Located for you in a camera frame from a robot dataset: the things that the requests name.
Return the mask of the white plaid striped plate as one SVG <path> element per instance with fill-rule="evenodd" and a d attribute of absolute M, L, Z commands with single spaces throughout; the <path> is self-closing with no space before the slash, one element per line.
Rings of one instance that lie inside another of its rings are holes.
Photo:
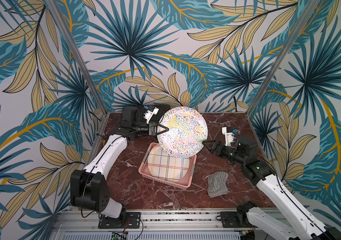
<path fill-rule="evenodd" d="M 169 155 L 160 145 L 155 144 L 149 151 L 146 164 L 150 174 L 159 180 L 176 183 L 187 175 L 189 158 Z"/>

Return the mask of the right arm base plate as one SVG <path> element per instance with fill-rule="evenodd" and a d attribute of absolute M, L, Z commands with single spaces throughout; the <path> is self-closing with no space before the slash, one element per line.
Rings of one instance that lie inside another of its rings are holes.
<path fill-rule="evenodd" d="M 242 212 L 220 212 L 223 228 L 250 228 L 246 214 Z"/>

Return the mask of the grey microfibre cloth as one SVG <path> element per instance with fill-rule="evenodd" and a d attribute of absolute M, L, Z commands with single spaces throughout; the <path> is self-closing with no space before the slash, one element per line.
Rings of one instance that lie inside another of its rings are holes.
<path fill-rule="evenodd" d="M 226 195 L 229 189 L 226 185 L 229 174 L 226 172 L 215 172 L 208 176 L 208 195 L 210 198 Z"/>

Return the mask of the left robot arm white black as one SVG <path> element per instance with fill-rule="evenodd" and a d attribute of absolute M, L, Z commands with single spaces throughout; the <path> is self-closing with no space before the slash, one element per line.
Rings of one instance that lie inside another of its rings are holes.
<path fill-rule="evenodd" d="M 70 177 L 70 204 L 113 219 L 124 217 L 123 205 L 110 196 L 107 177 L 119 155 L 139 137 L 158 136 L 169 129 L 160 124 L 170 105 L 125 106 L 121 120 L 96 157 Z"/>

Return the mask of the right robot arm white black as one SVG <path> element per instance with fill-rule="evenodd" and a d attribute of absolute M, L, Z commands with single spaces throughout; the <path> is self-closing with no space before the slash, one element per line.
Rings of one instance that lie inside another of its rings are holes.
<path fill-rule="evenodd" d="M 259 160 L 258 144 L 240 136 L 237 146 L 220 141 L 203 141 L 210 153 L 241 166 L 243 175 L 278 208 L 288 221 L 284 224 L 248 202 L 237 207 L 243 221 L 263 230 L 276 240 L 341 240 L 341 232 L 314 217 L 284 186 L 269 162 Z"/>

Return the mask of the colourful squiggle pattern plate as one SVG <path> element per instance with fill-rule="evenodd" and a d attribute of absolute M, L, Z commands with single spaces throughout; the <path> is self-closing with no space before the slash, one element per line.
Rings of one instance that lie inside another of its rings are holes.
<path fill-rule="evenodd" d="M 157 136 L 160 146 L 171 156 L 190 158 L 203 148 L 208 138 L 208 126 L 204 117 L 195 109 L 176 107 L 167 111 L 160 124 L 169 131 Z"/>

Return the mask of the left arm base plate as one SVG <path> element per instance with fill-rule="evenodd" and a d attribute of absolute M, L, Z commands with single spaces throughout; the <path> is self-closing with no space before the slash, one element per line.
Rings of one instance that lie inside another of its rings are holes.
<path fill-rule="evenodd" d="M 121 213 L 118 218 L 99 215 L 99 229 L 139 229 L 142 227 L 140 212 Z"/>

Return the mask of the pink plastic basket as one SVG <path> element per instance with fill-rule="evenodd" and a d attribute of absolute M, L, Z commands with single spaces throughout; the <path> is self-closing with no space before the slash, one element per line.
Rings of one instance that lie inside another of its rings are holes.
<path fill-rule="evenodd" d="M 151 143 L 138 172 L 142 177 L 175 188 L 186 190 L 191 186 L 197 156 L 176 158 L 158 143 Z"/>

